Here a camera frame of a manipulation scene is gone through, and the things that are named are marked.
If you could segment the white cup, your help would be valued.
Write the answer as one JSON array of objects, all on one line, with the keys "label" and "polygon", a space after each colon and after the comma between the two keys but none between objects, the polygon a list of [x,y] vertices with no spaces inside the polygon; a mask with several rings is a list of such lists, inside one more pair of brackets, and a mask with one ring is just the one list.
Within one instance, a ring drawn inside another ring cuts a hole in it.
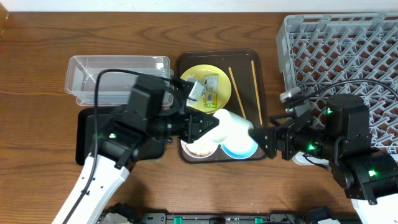
[{"label": "white cup", "polygon": [[249,120],[226,109],[216,111],[213,117],[218,119],[219,124],[210,131],[210,134],[211,139],[217,143],[235,136],[248,135],[248,130],[254,127]]}]

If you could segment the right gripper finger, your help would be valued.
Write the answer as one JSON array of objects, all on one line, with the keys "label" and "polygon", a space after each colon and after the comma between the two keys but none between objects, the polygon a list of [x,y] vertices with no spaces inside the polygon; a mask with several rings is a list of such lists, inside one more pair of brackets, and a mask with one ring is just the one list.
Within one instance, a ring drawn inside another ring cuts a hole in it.
[{"label": "right gripper finger", "polygon": [[274,128],[254,128],[248,130],[248,134],[253,140],[270,140],[273,132]]},{"label": "right gripper finger", "polygon": [[274,159],[277,155],[276,149],[276,140],[272,137],[252,137],[255,140],[259,147],[264,151],[265,155],[270,158]]}]

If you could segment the white napkin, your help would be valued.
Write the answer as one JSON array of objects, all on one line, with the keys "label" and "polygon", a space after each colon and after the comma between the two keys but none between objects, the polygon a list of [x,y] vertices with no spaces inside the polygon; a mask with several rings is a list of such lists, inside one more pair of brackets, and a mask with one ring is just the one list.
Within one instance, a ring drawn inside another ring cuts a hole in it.
[{"label": "white napkin", "polygon": [[187,79],[190,79],[190,78],[195,78],[195,74],[188,74],[188,77],[187,77]]}]

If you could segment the white bowl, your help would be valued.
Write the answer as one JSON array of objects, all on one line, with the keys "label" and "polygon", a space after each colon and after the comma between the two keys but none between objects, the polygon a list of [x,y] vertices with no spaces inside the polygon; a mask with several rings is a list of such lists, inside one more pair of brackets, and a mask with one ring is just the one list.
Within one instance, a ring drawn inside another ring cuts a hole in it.
[{"label": "white bowl", "polygon": [[180,144],[185,153],[196,159],[204,159],[211,156],[219,146],[218,143],[215,143],[209,138],[200,138],[193,143],[187,143],[181,140]]}]

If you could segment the green snack wrapper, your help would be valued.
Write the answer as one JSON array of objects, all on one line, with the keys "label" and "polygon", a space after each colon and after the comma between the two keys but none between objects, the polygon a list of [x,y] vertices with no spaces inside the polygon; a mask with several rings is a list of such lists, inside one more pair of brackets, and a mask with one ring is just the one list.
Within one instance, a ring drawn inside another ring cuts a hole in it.
[{"label": "green snack wrapper", "polygon": [[218,74],[209,74],[204,76],[205,81],[205,108],[216,108],[218,106]]}]

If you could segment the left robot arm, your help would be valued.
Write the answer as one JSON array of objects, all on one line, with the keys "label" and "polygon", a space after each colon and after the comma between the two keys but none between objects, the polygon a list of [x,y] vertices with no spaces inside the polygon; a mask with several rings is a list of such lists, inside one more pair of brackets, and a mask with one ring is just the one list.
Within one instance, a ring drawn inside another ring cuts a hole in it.
[{"label": "left robot arm", "polygon": [[204,89],[194,78],[168,80],[140,73],[128,103],[113,109],[103,124],[95,106],[91,152],[54,223],[95,223],[134,163],[145,157],[147,142],[165,144],[178,137],[193,143],[215,128],[218,119],[186,106],[187,100],[199,100]]}]

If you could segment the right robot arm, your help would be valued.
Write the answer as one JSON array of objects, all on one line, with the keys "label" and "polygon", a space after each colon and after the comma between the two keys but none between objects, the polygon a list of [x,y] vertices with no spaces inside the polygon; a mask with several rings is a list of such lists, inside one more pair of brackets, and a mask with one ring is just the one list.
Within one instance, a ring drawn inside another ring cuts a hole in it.
[{"label": "right robot arm", "polygon": [[277,152],[286,161],[298,152],[328,161],[325,169],[351,199],[362,223],[397,223],[397,162],[371,145],[369,108],[361,97],[331,96],[326,101],[326,125],[311,127],[310,111],[293,110],[270,118],[270,128],[250,129],[249,136],[265,155]]}]

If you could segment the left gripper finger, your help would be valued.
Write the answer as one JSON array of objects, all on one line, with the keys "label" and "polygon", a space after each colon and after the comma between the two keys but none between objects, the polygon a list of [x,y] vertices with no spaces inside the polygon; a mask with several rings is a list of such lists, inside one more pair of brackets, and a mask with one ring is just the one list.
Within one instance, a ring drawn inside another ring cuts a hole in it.
[{"label": "left gripper finger", "polygon": [[199,130],[198,134],[195,135],[196,141],[220,141],[220,132],[219,132],[219,122],[215,121],[213,123],[203,123],[203,126]]},{"label": "left gripper finger", "polygon": [[204,112],[200,112],[200,122],[203,124],[218,124],[219,119],[214,117],[212,114],[206,114]]}]

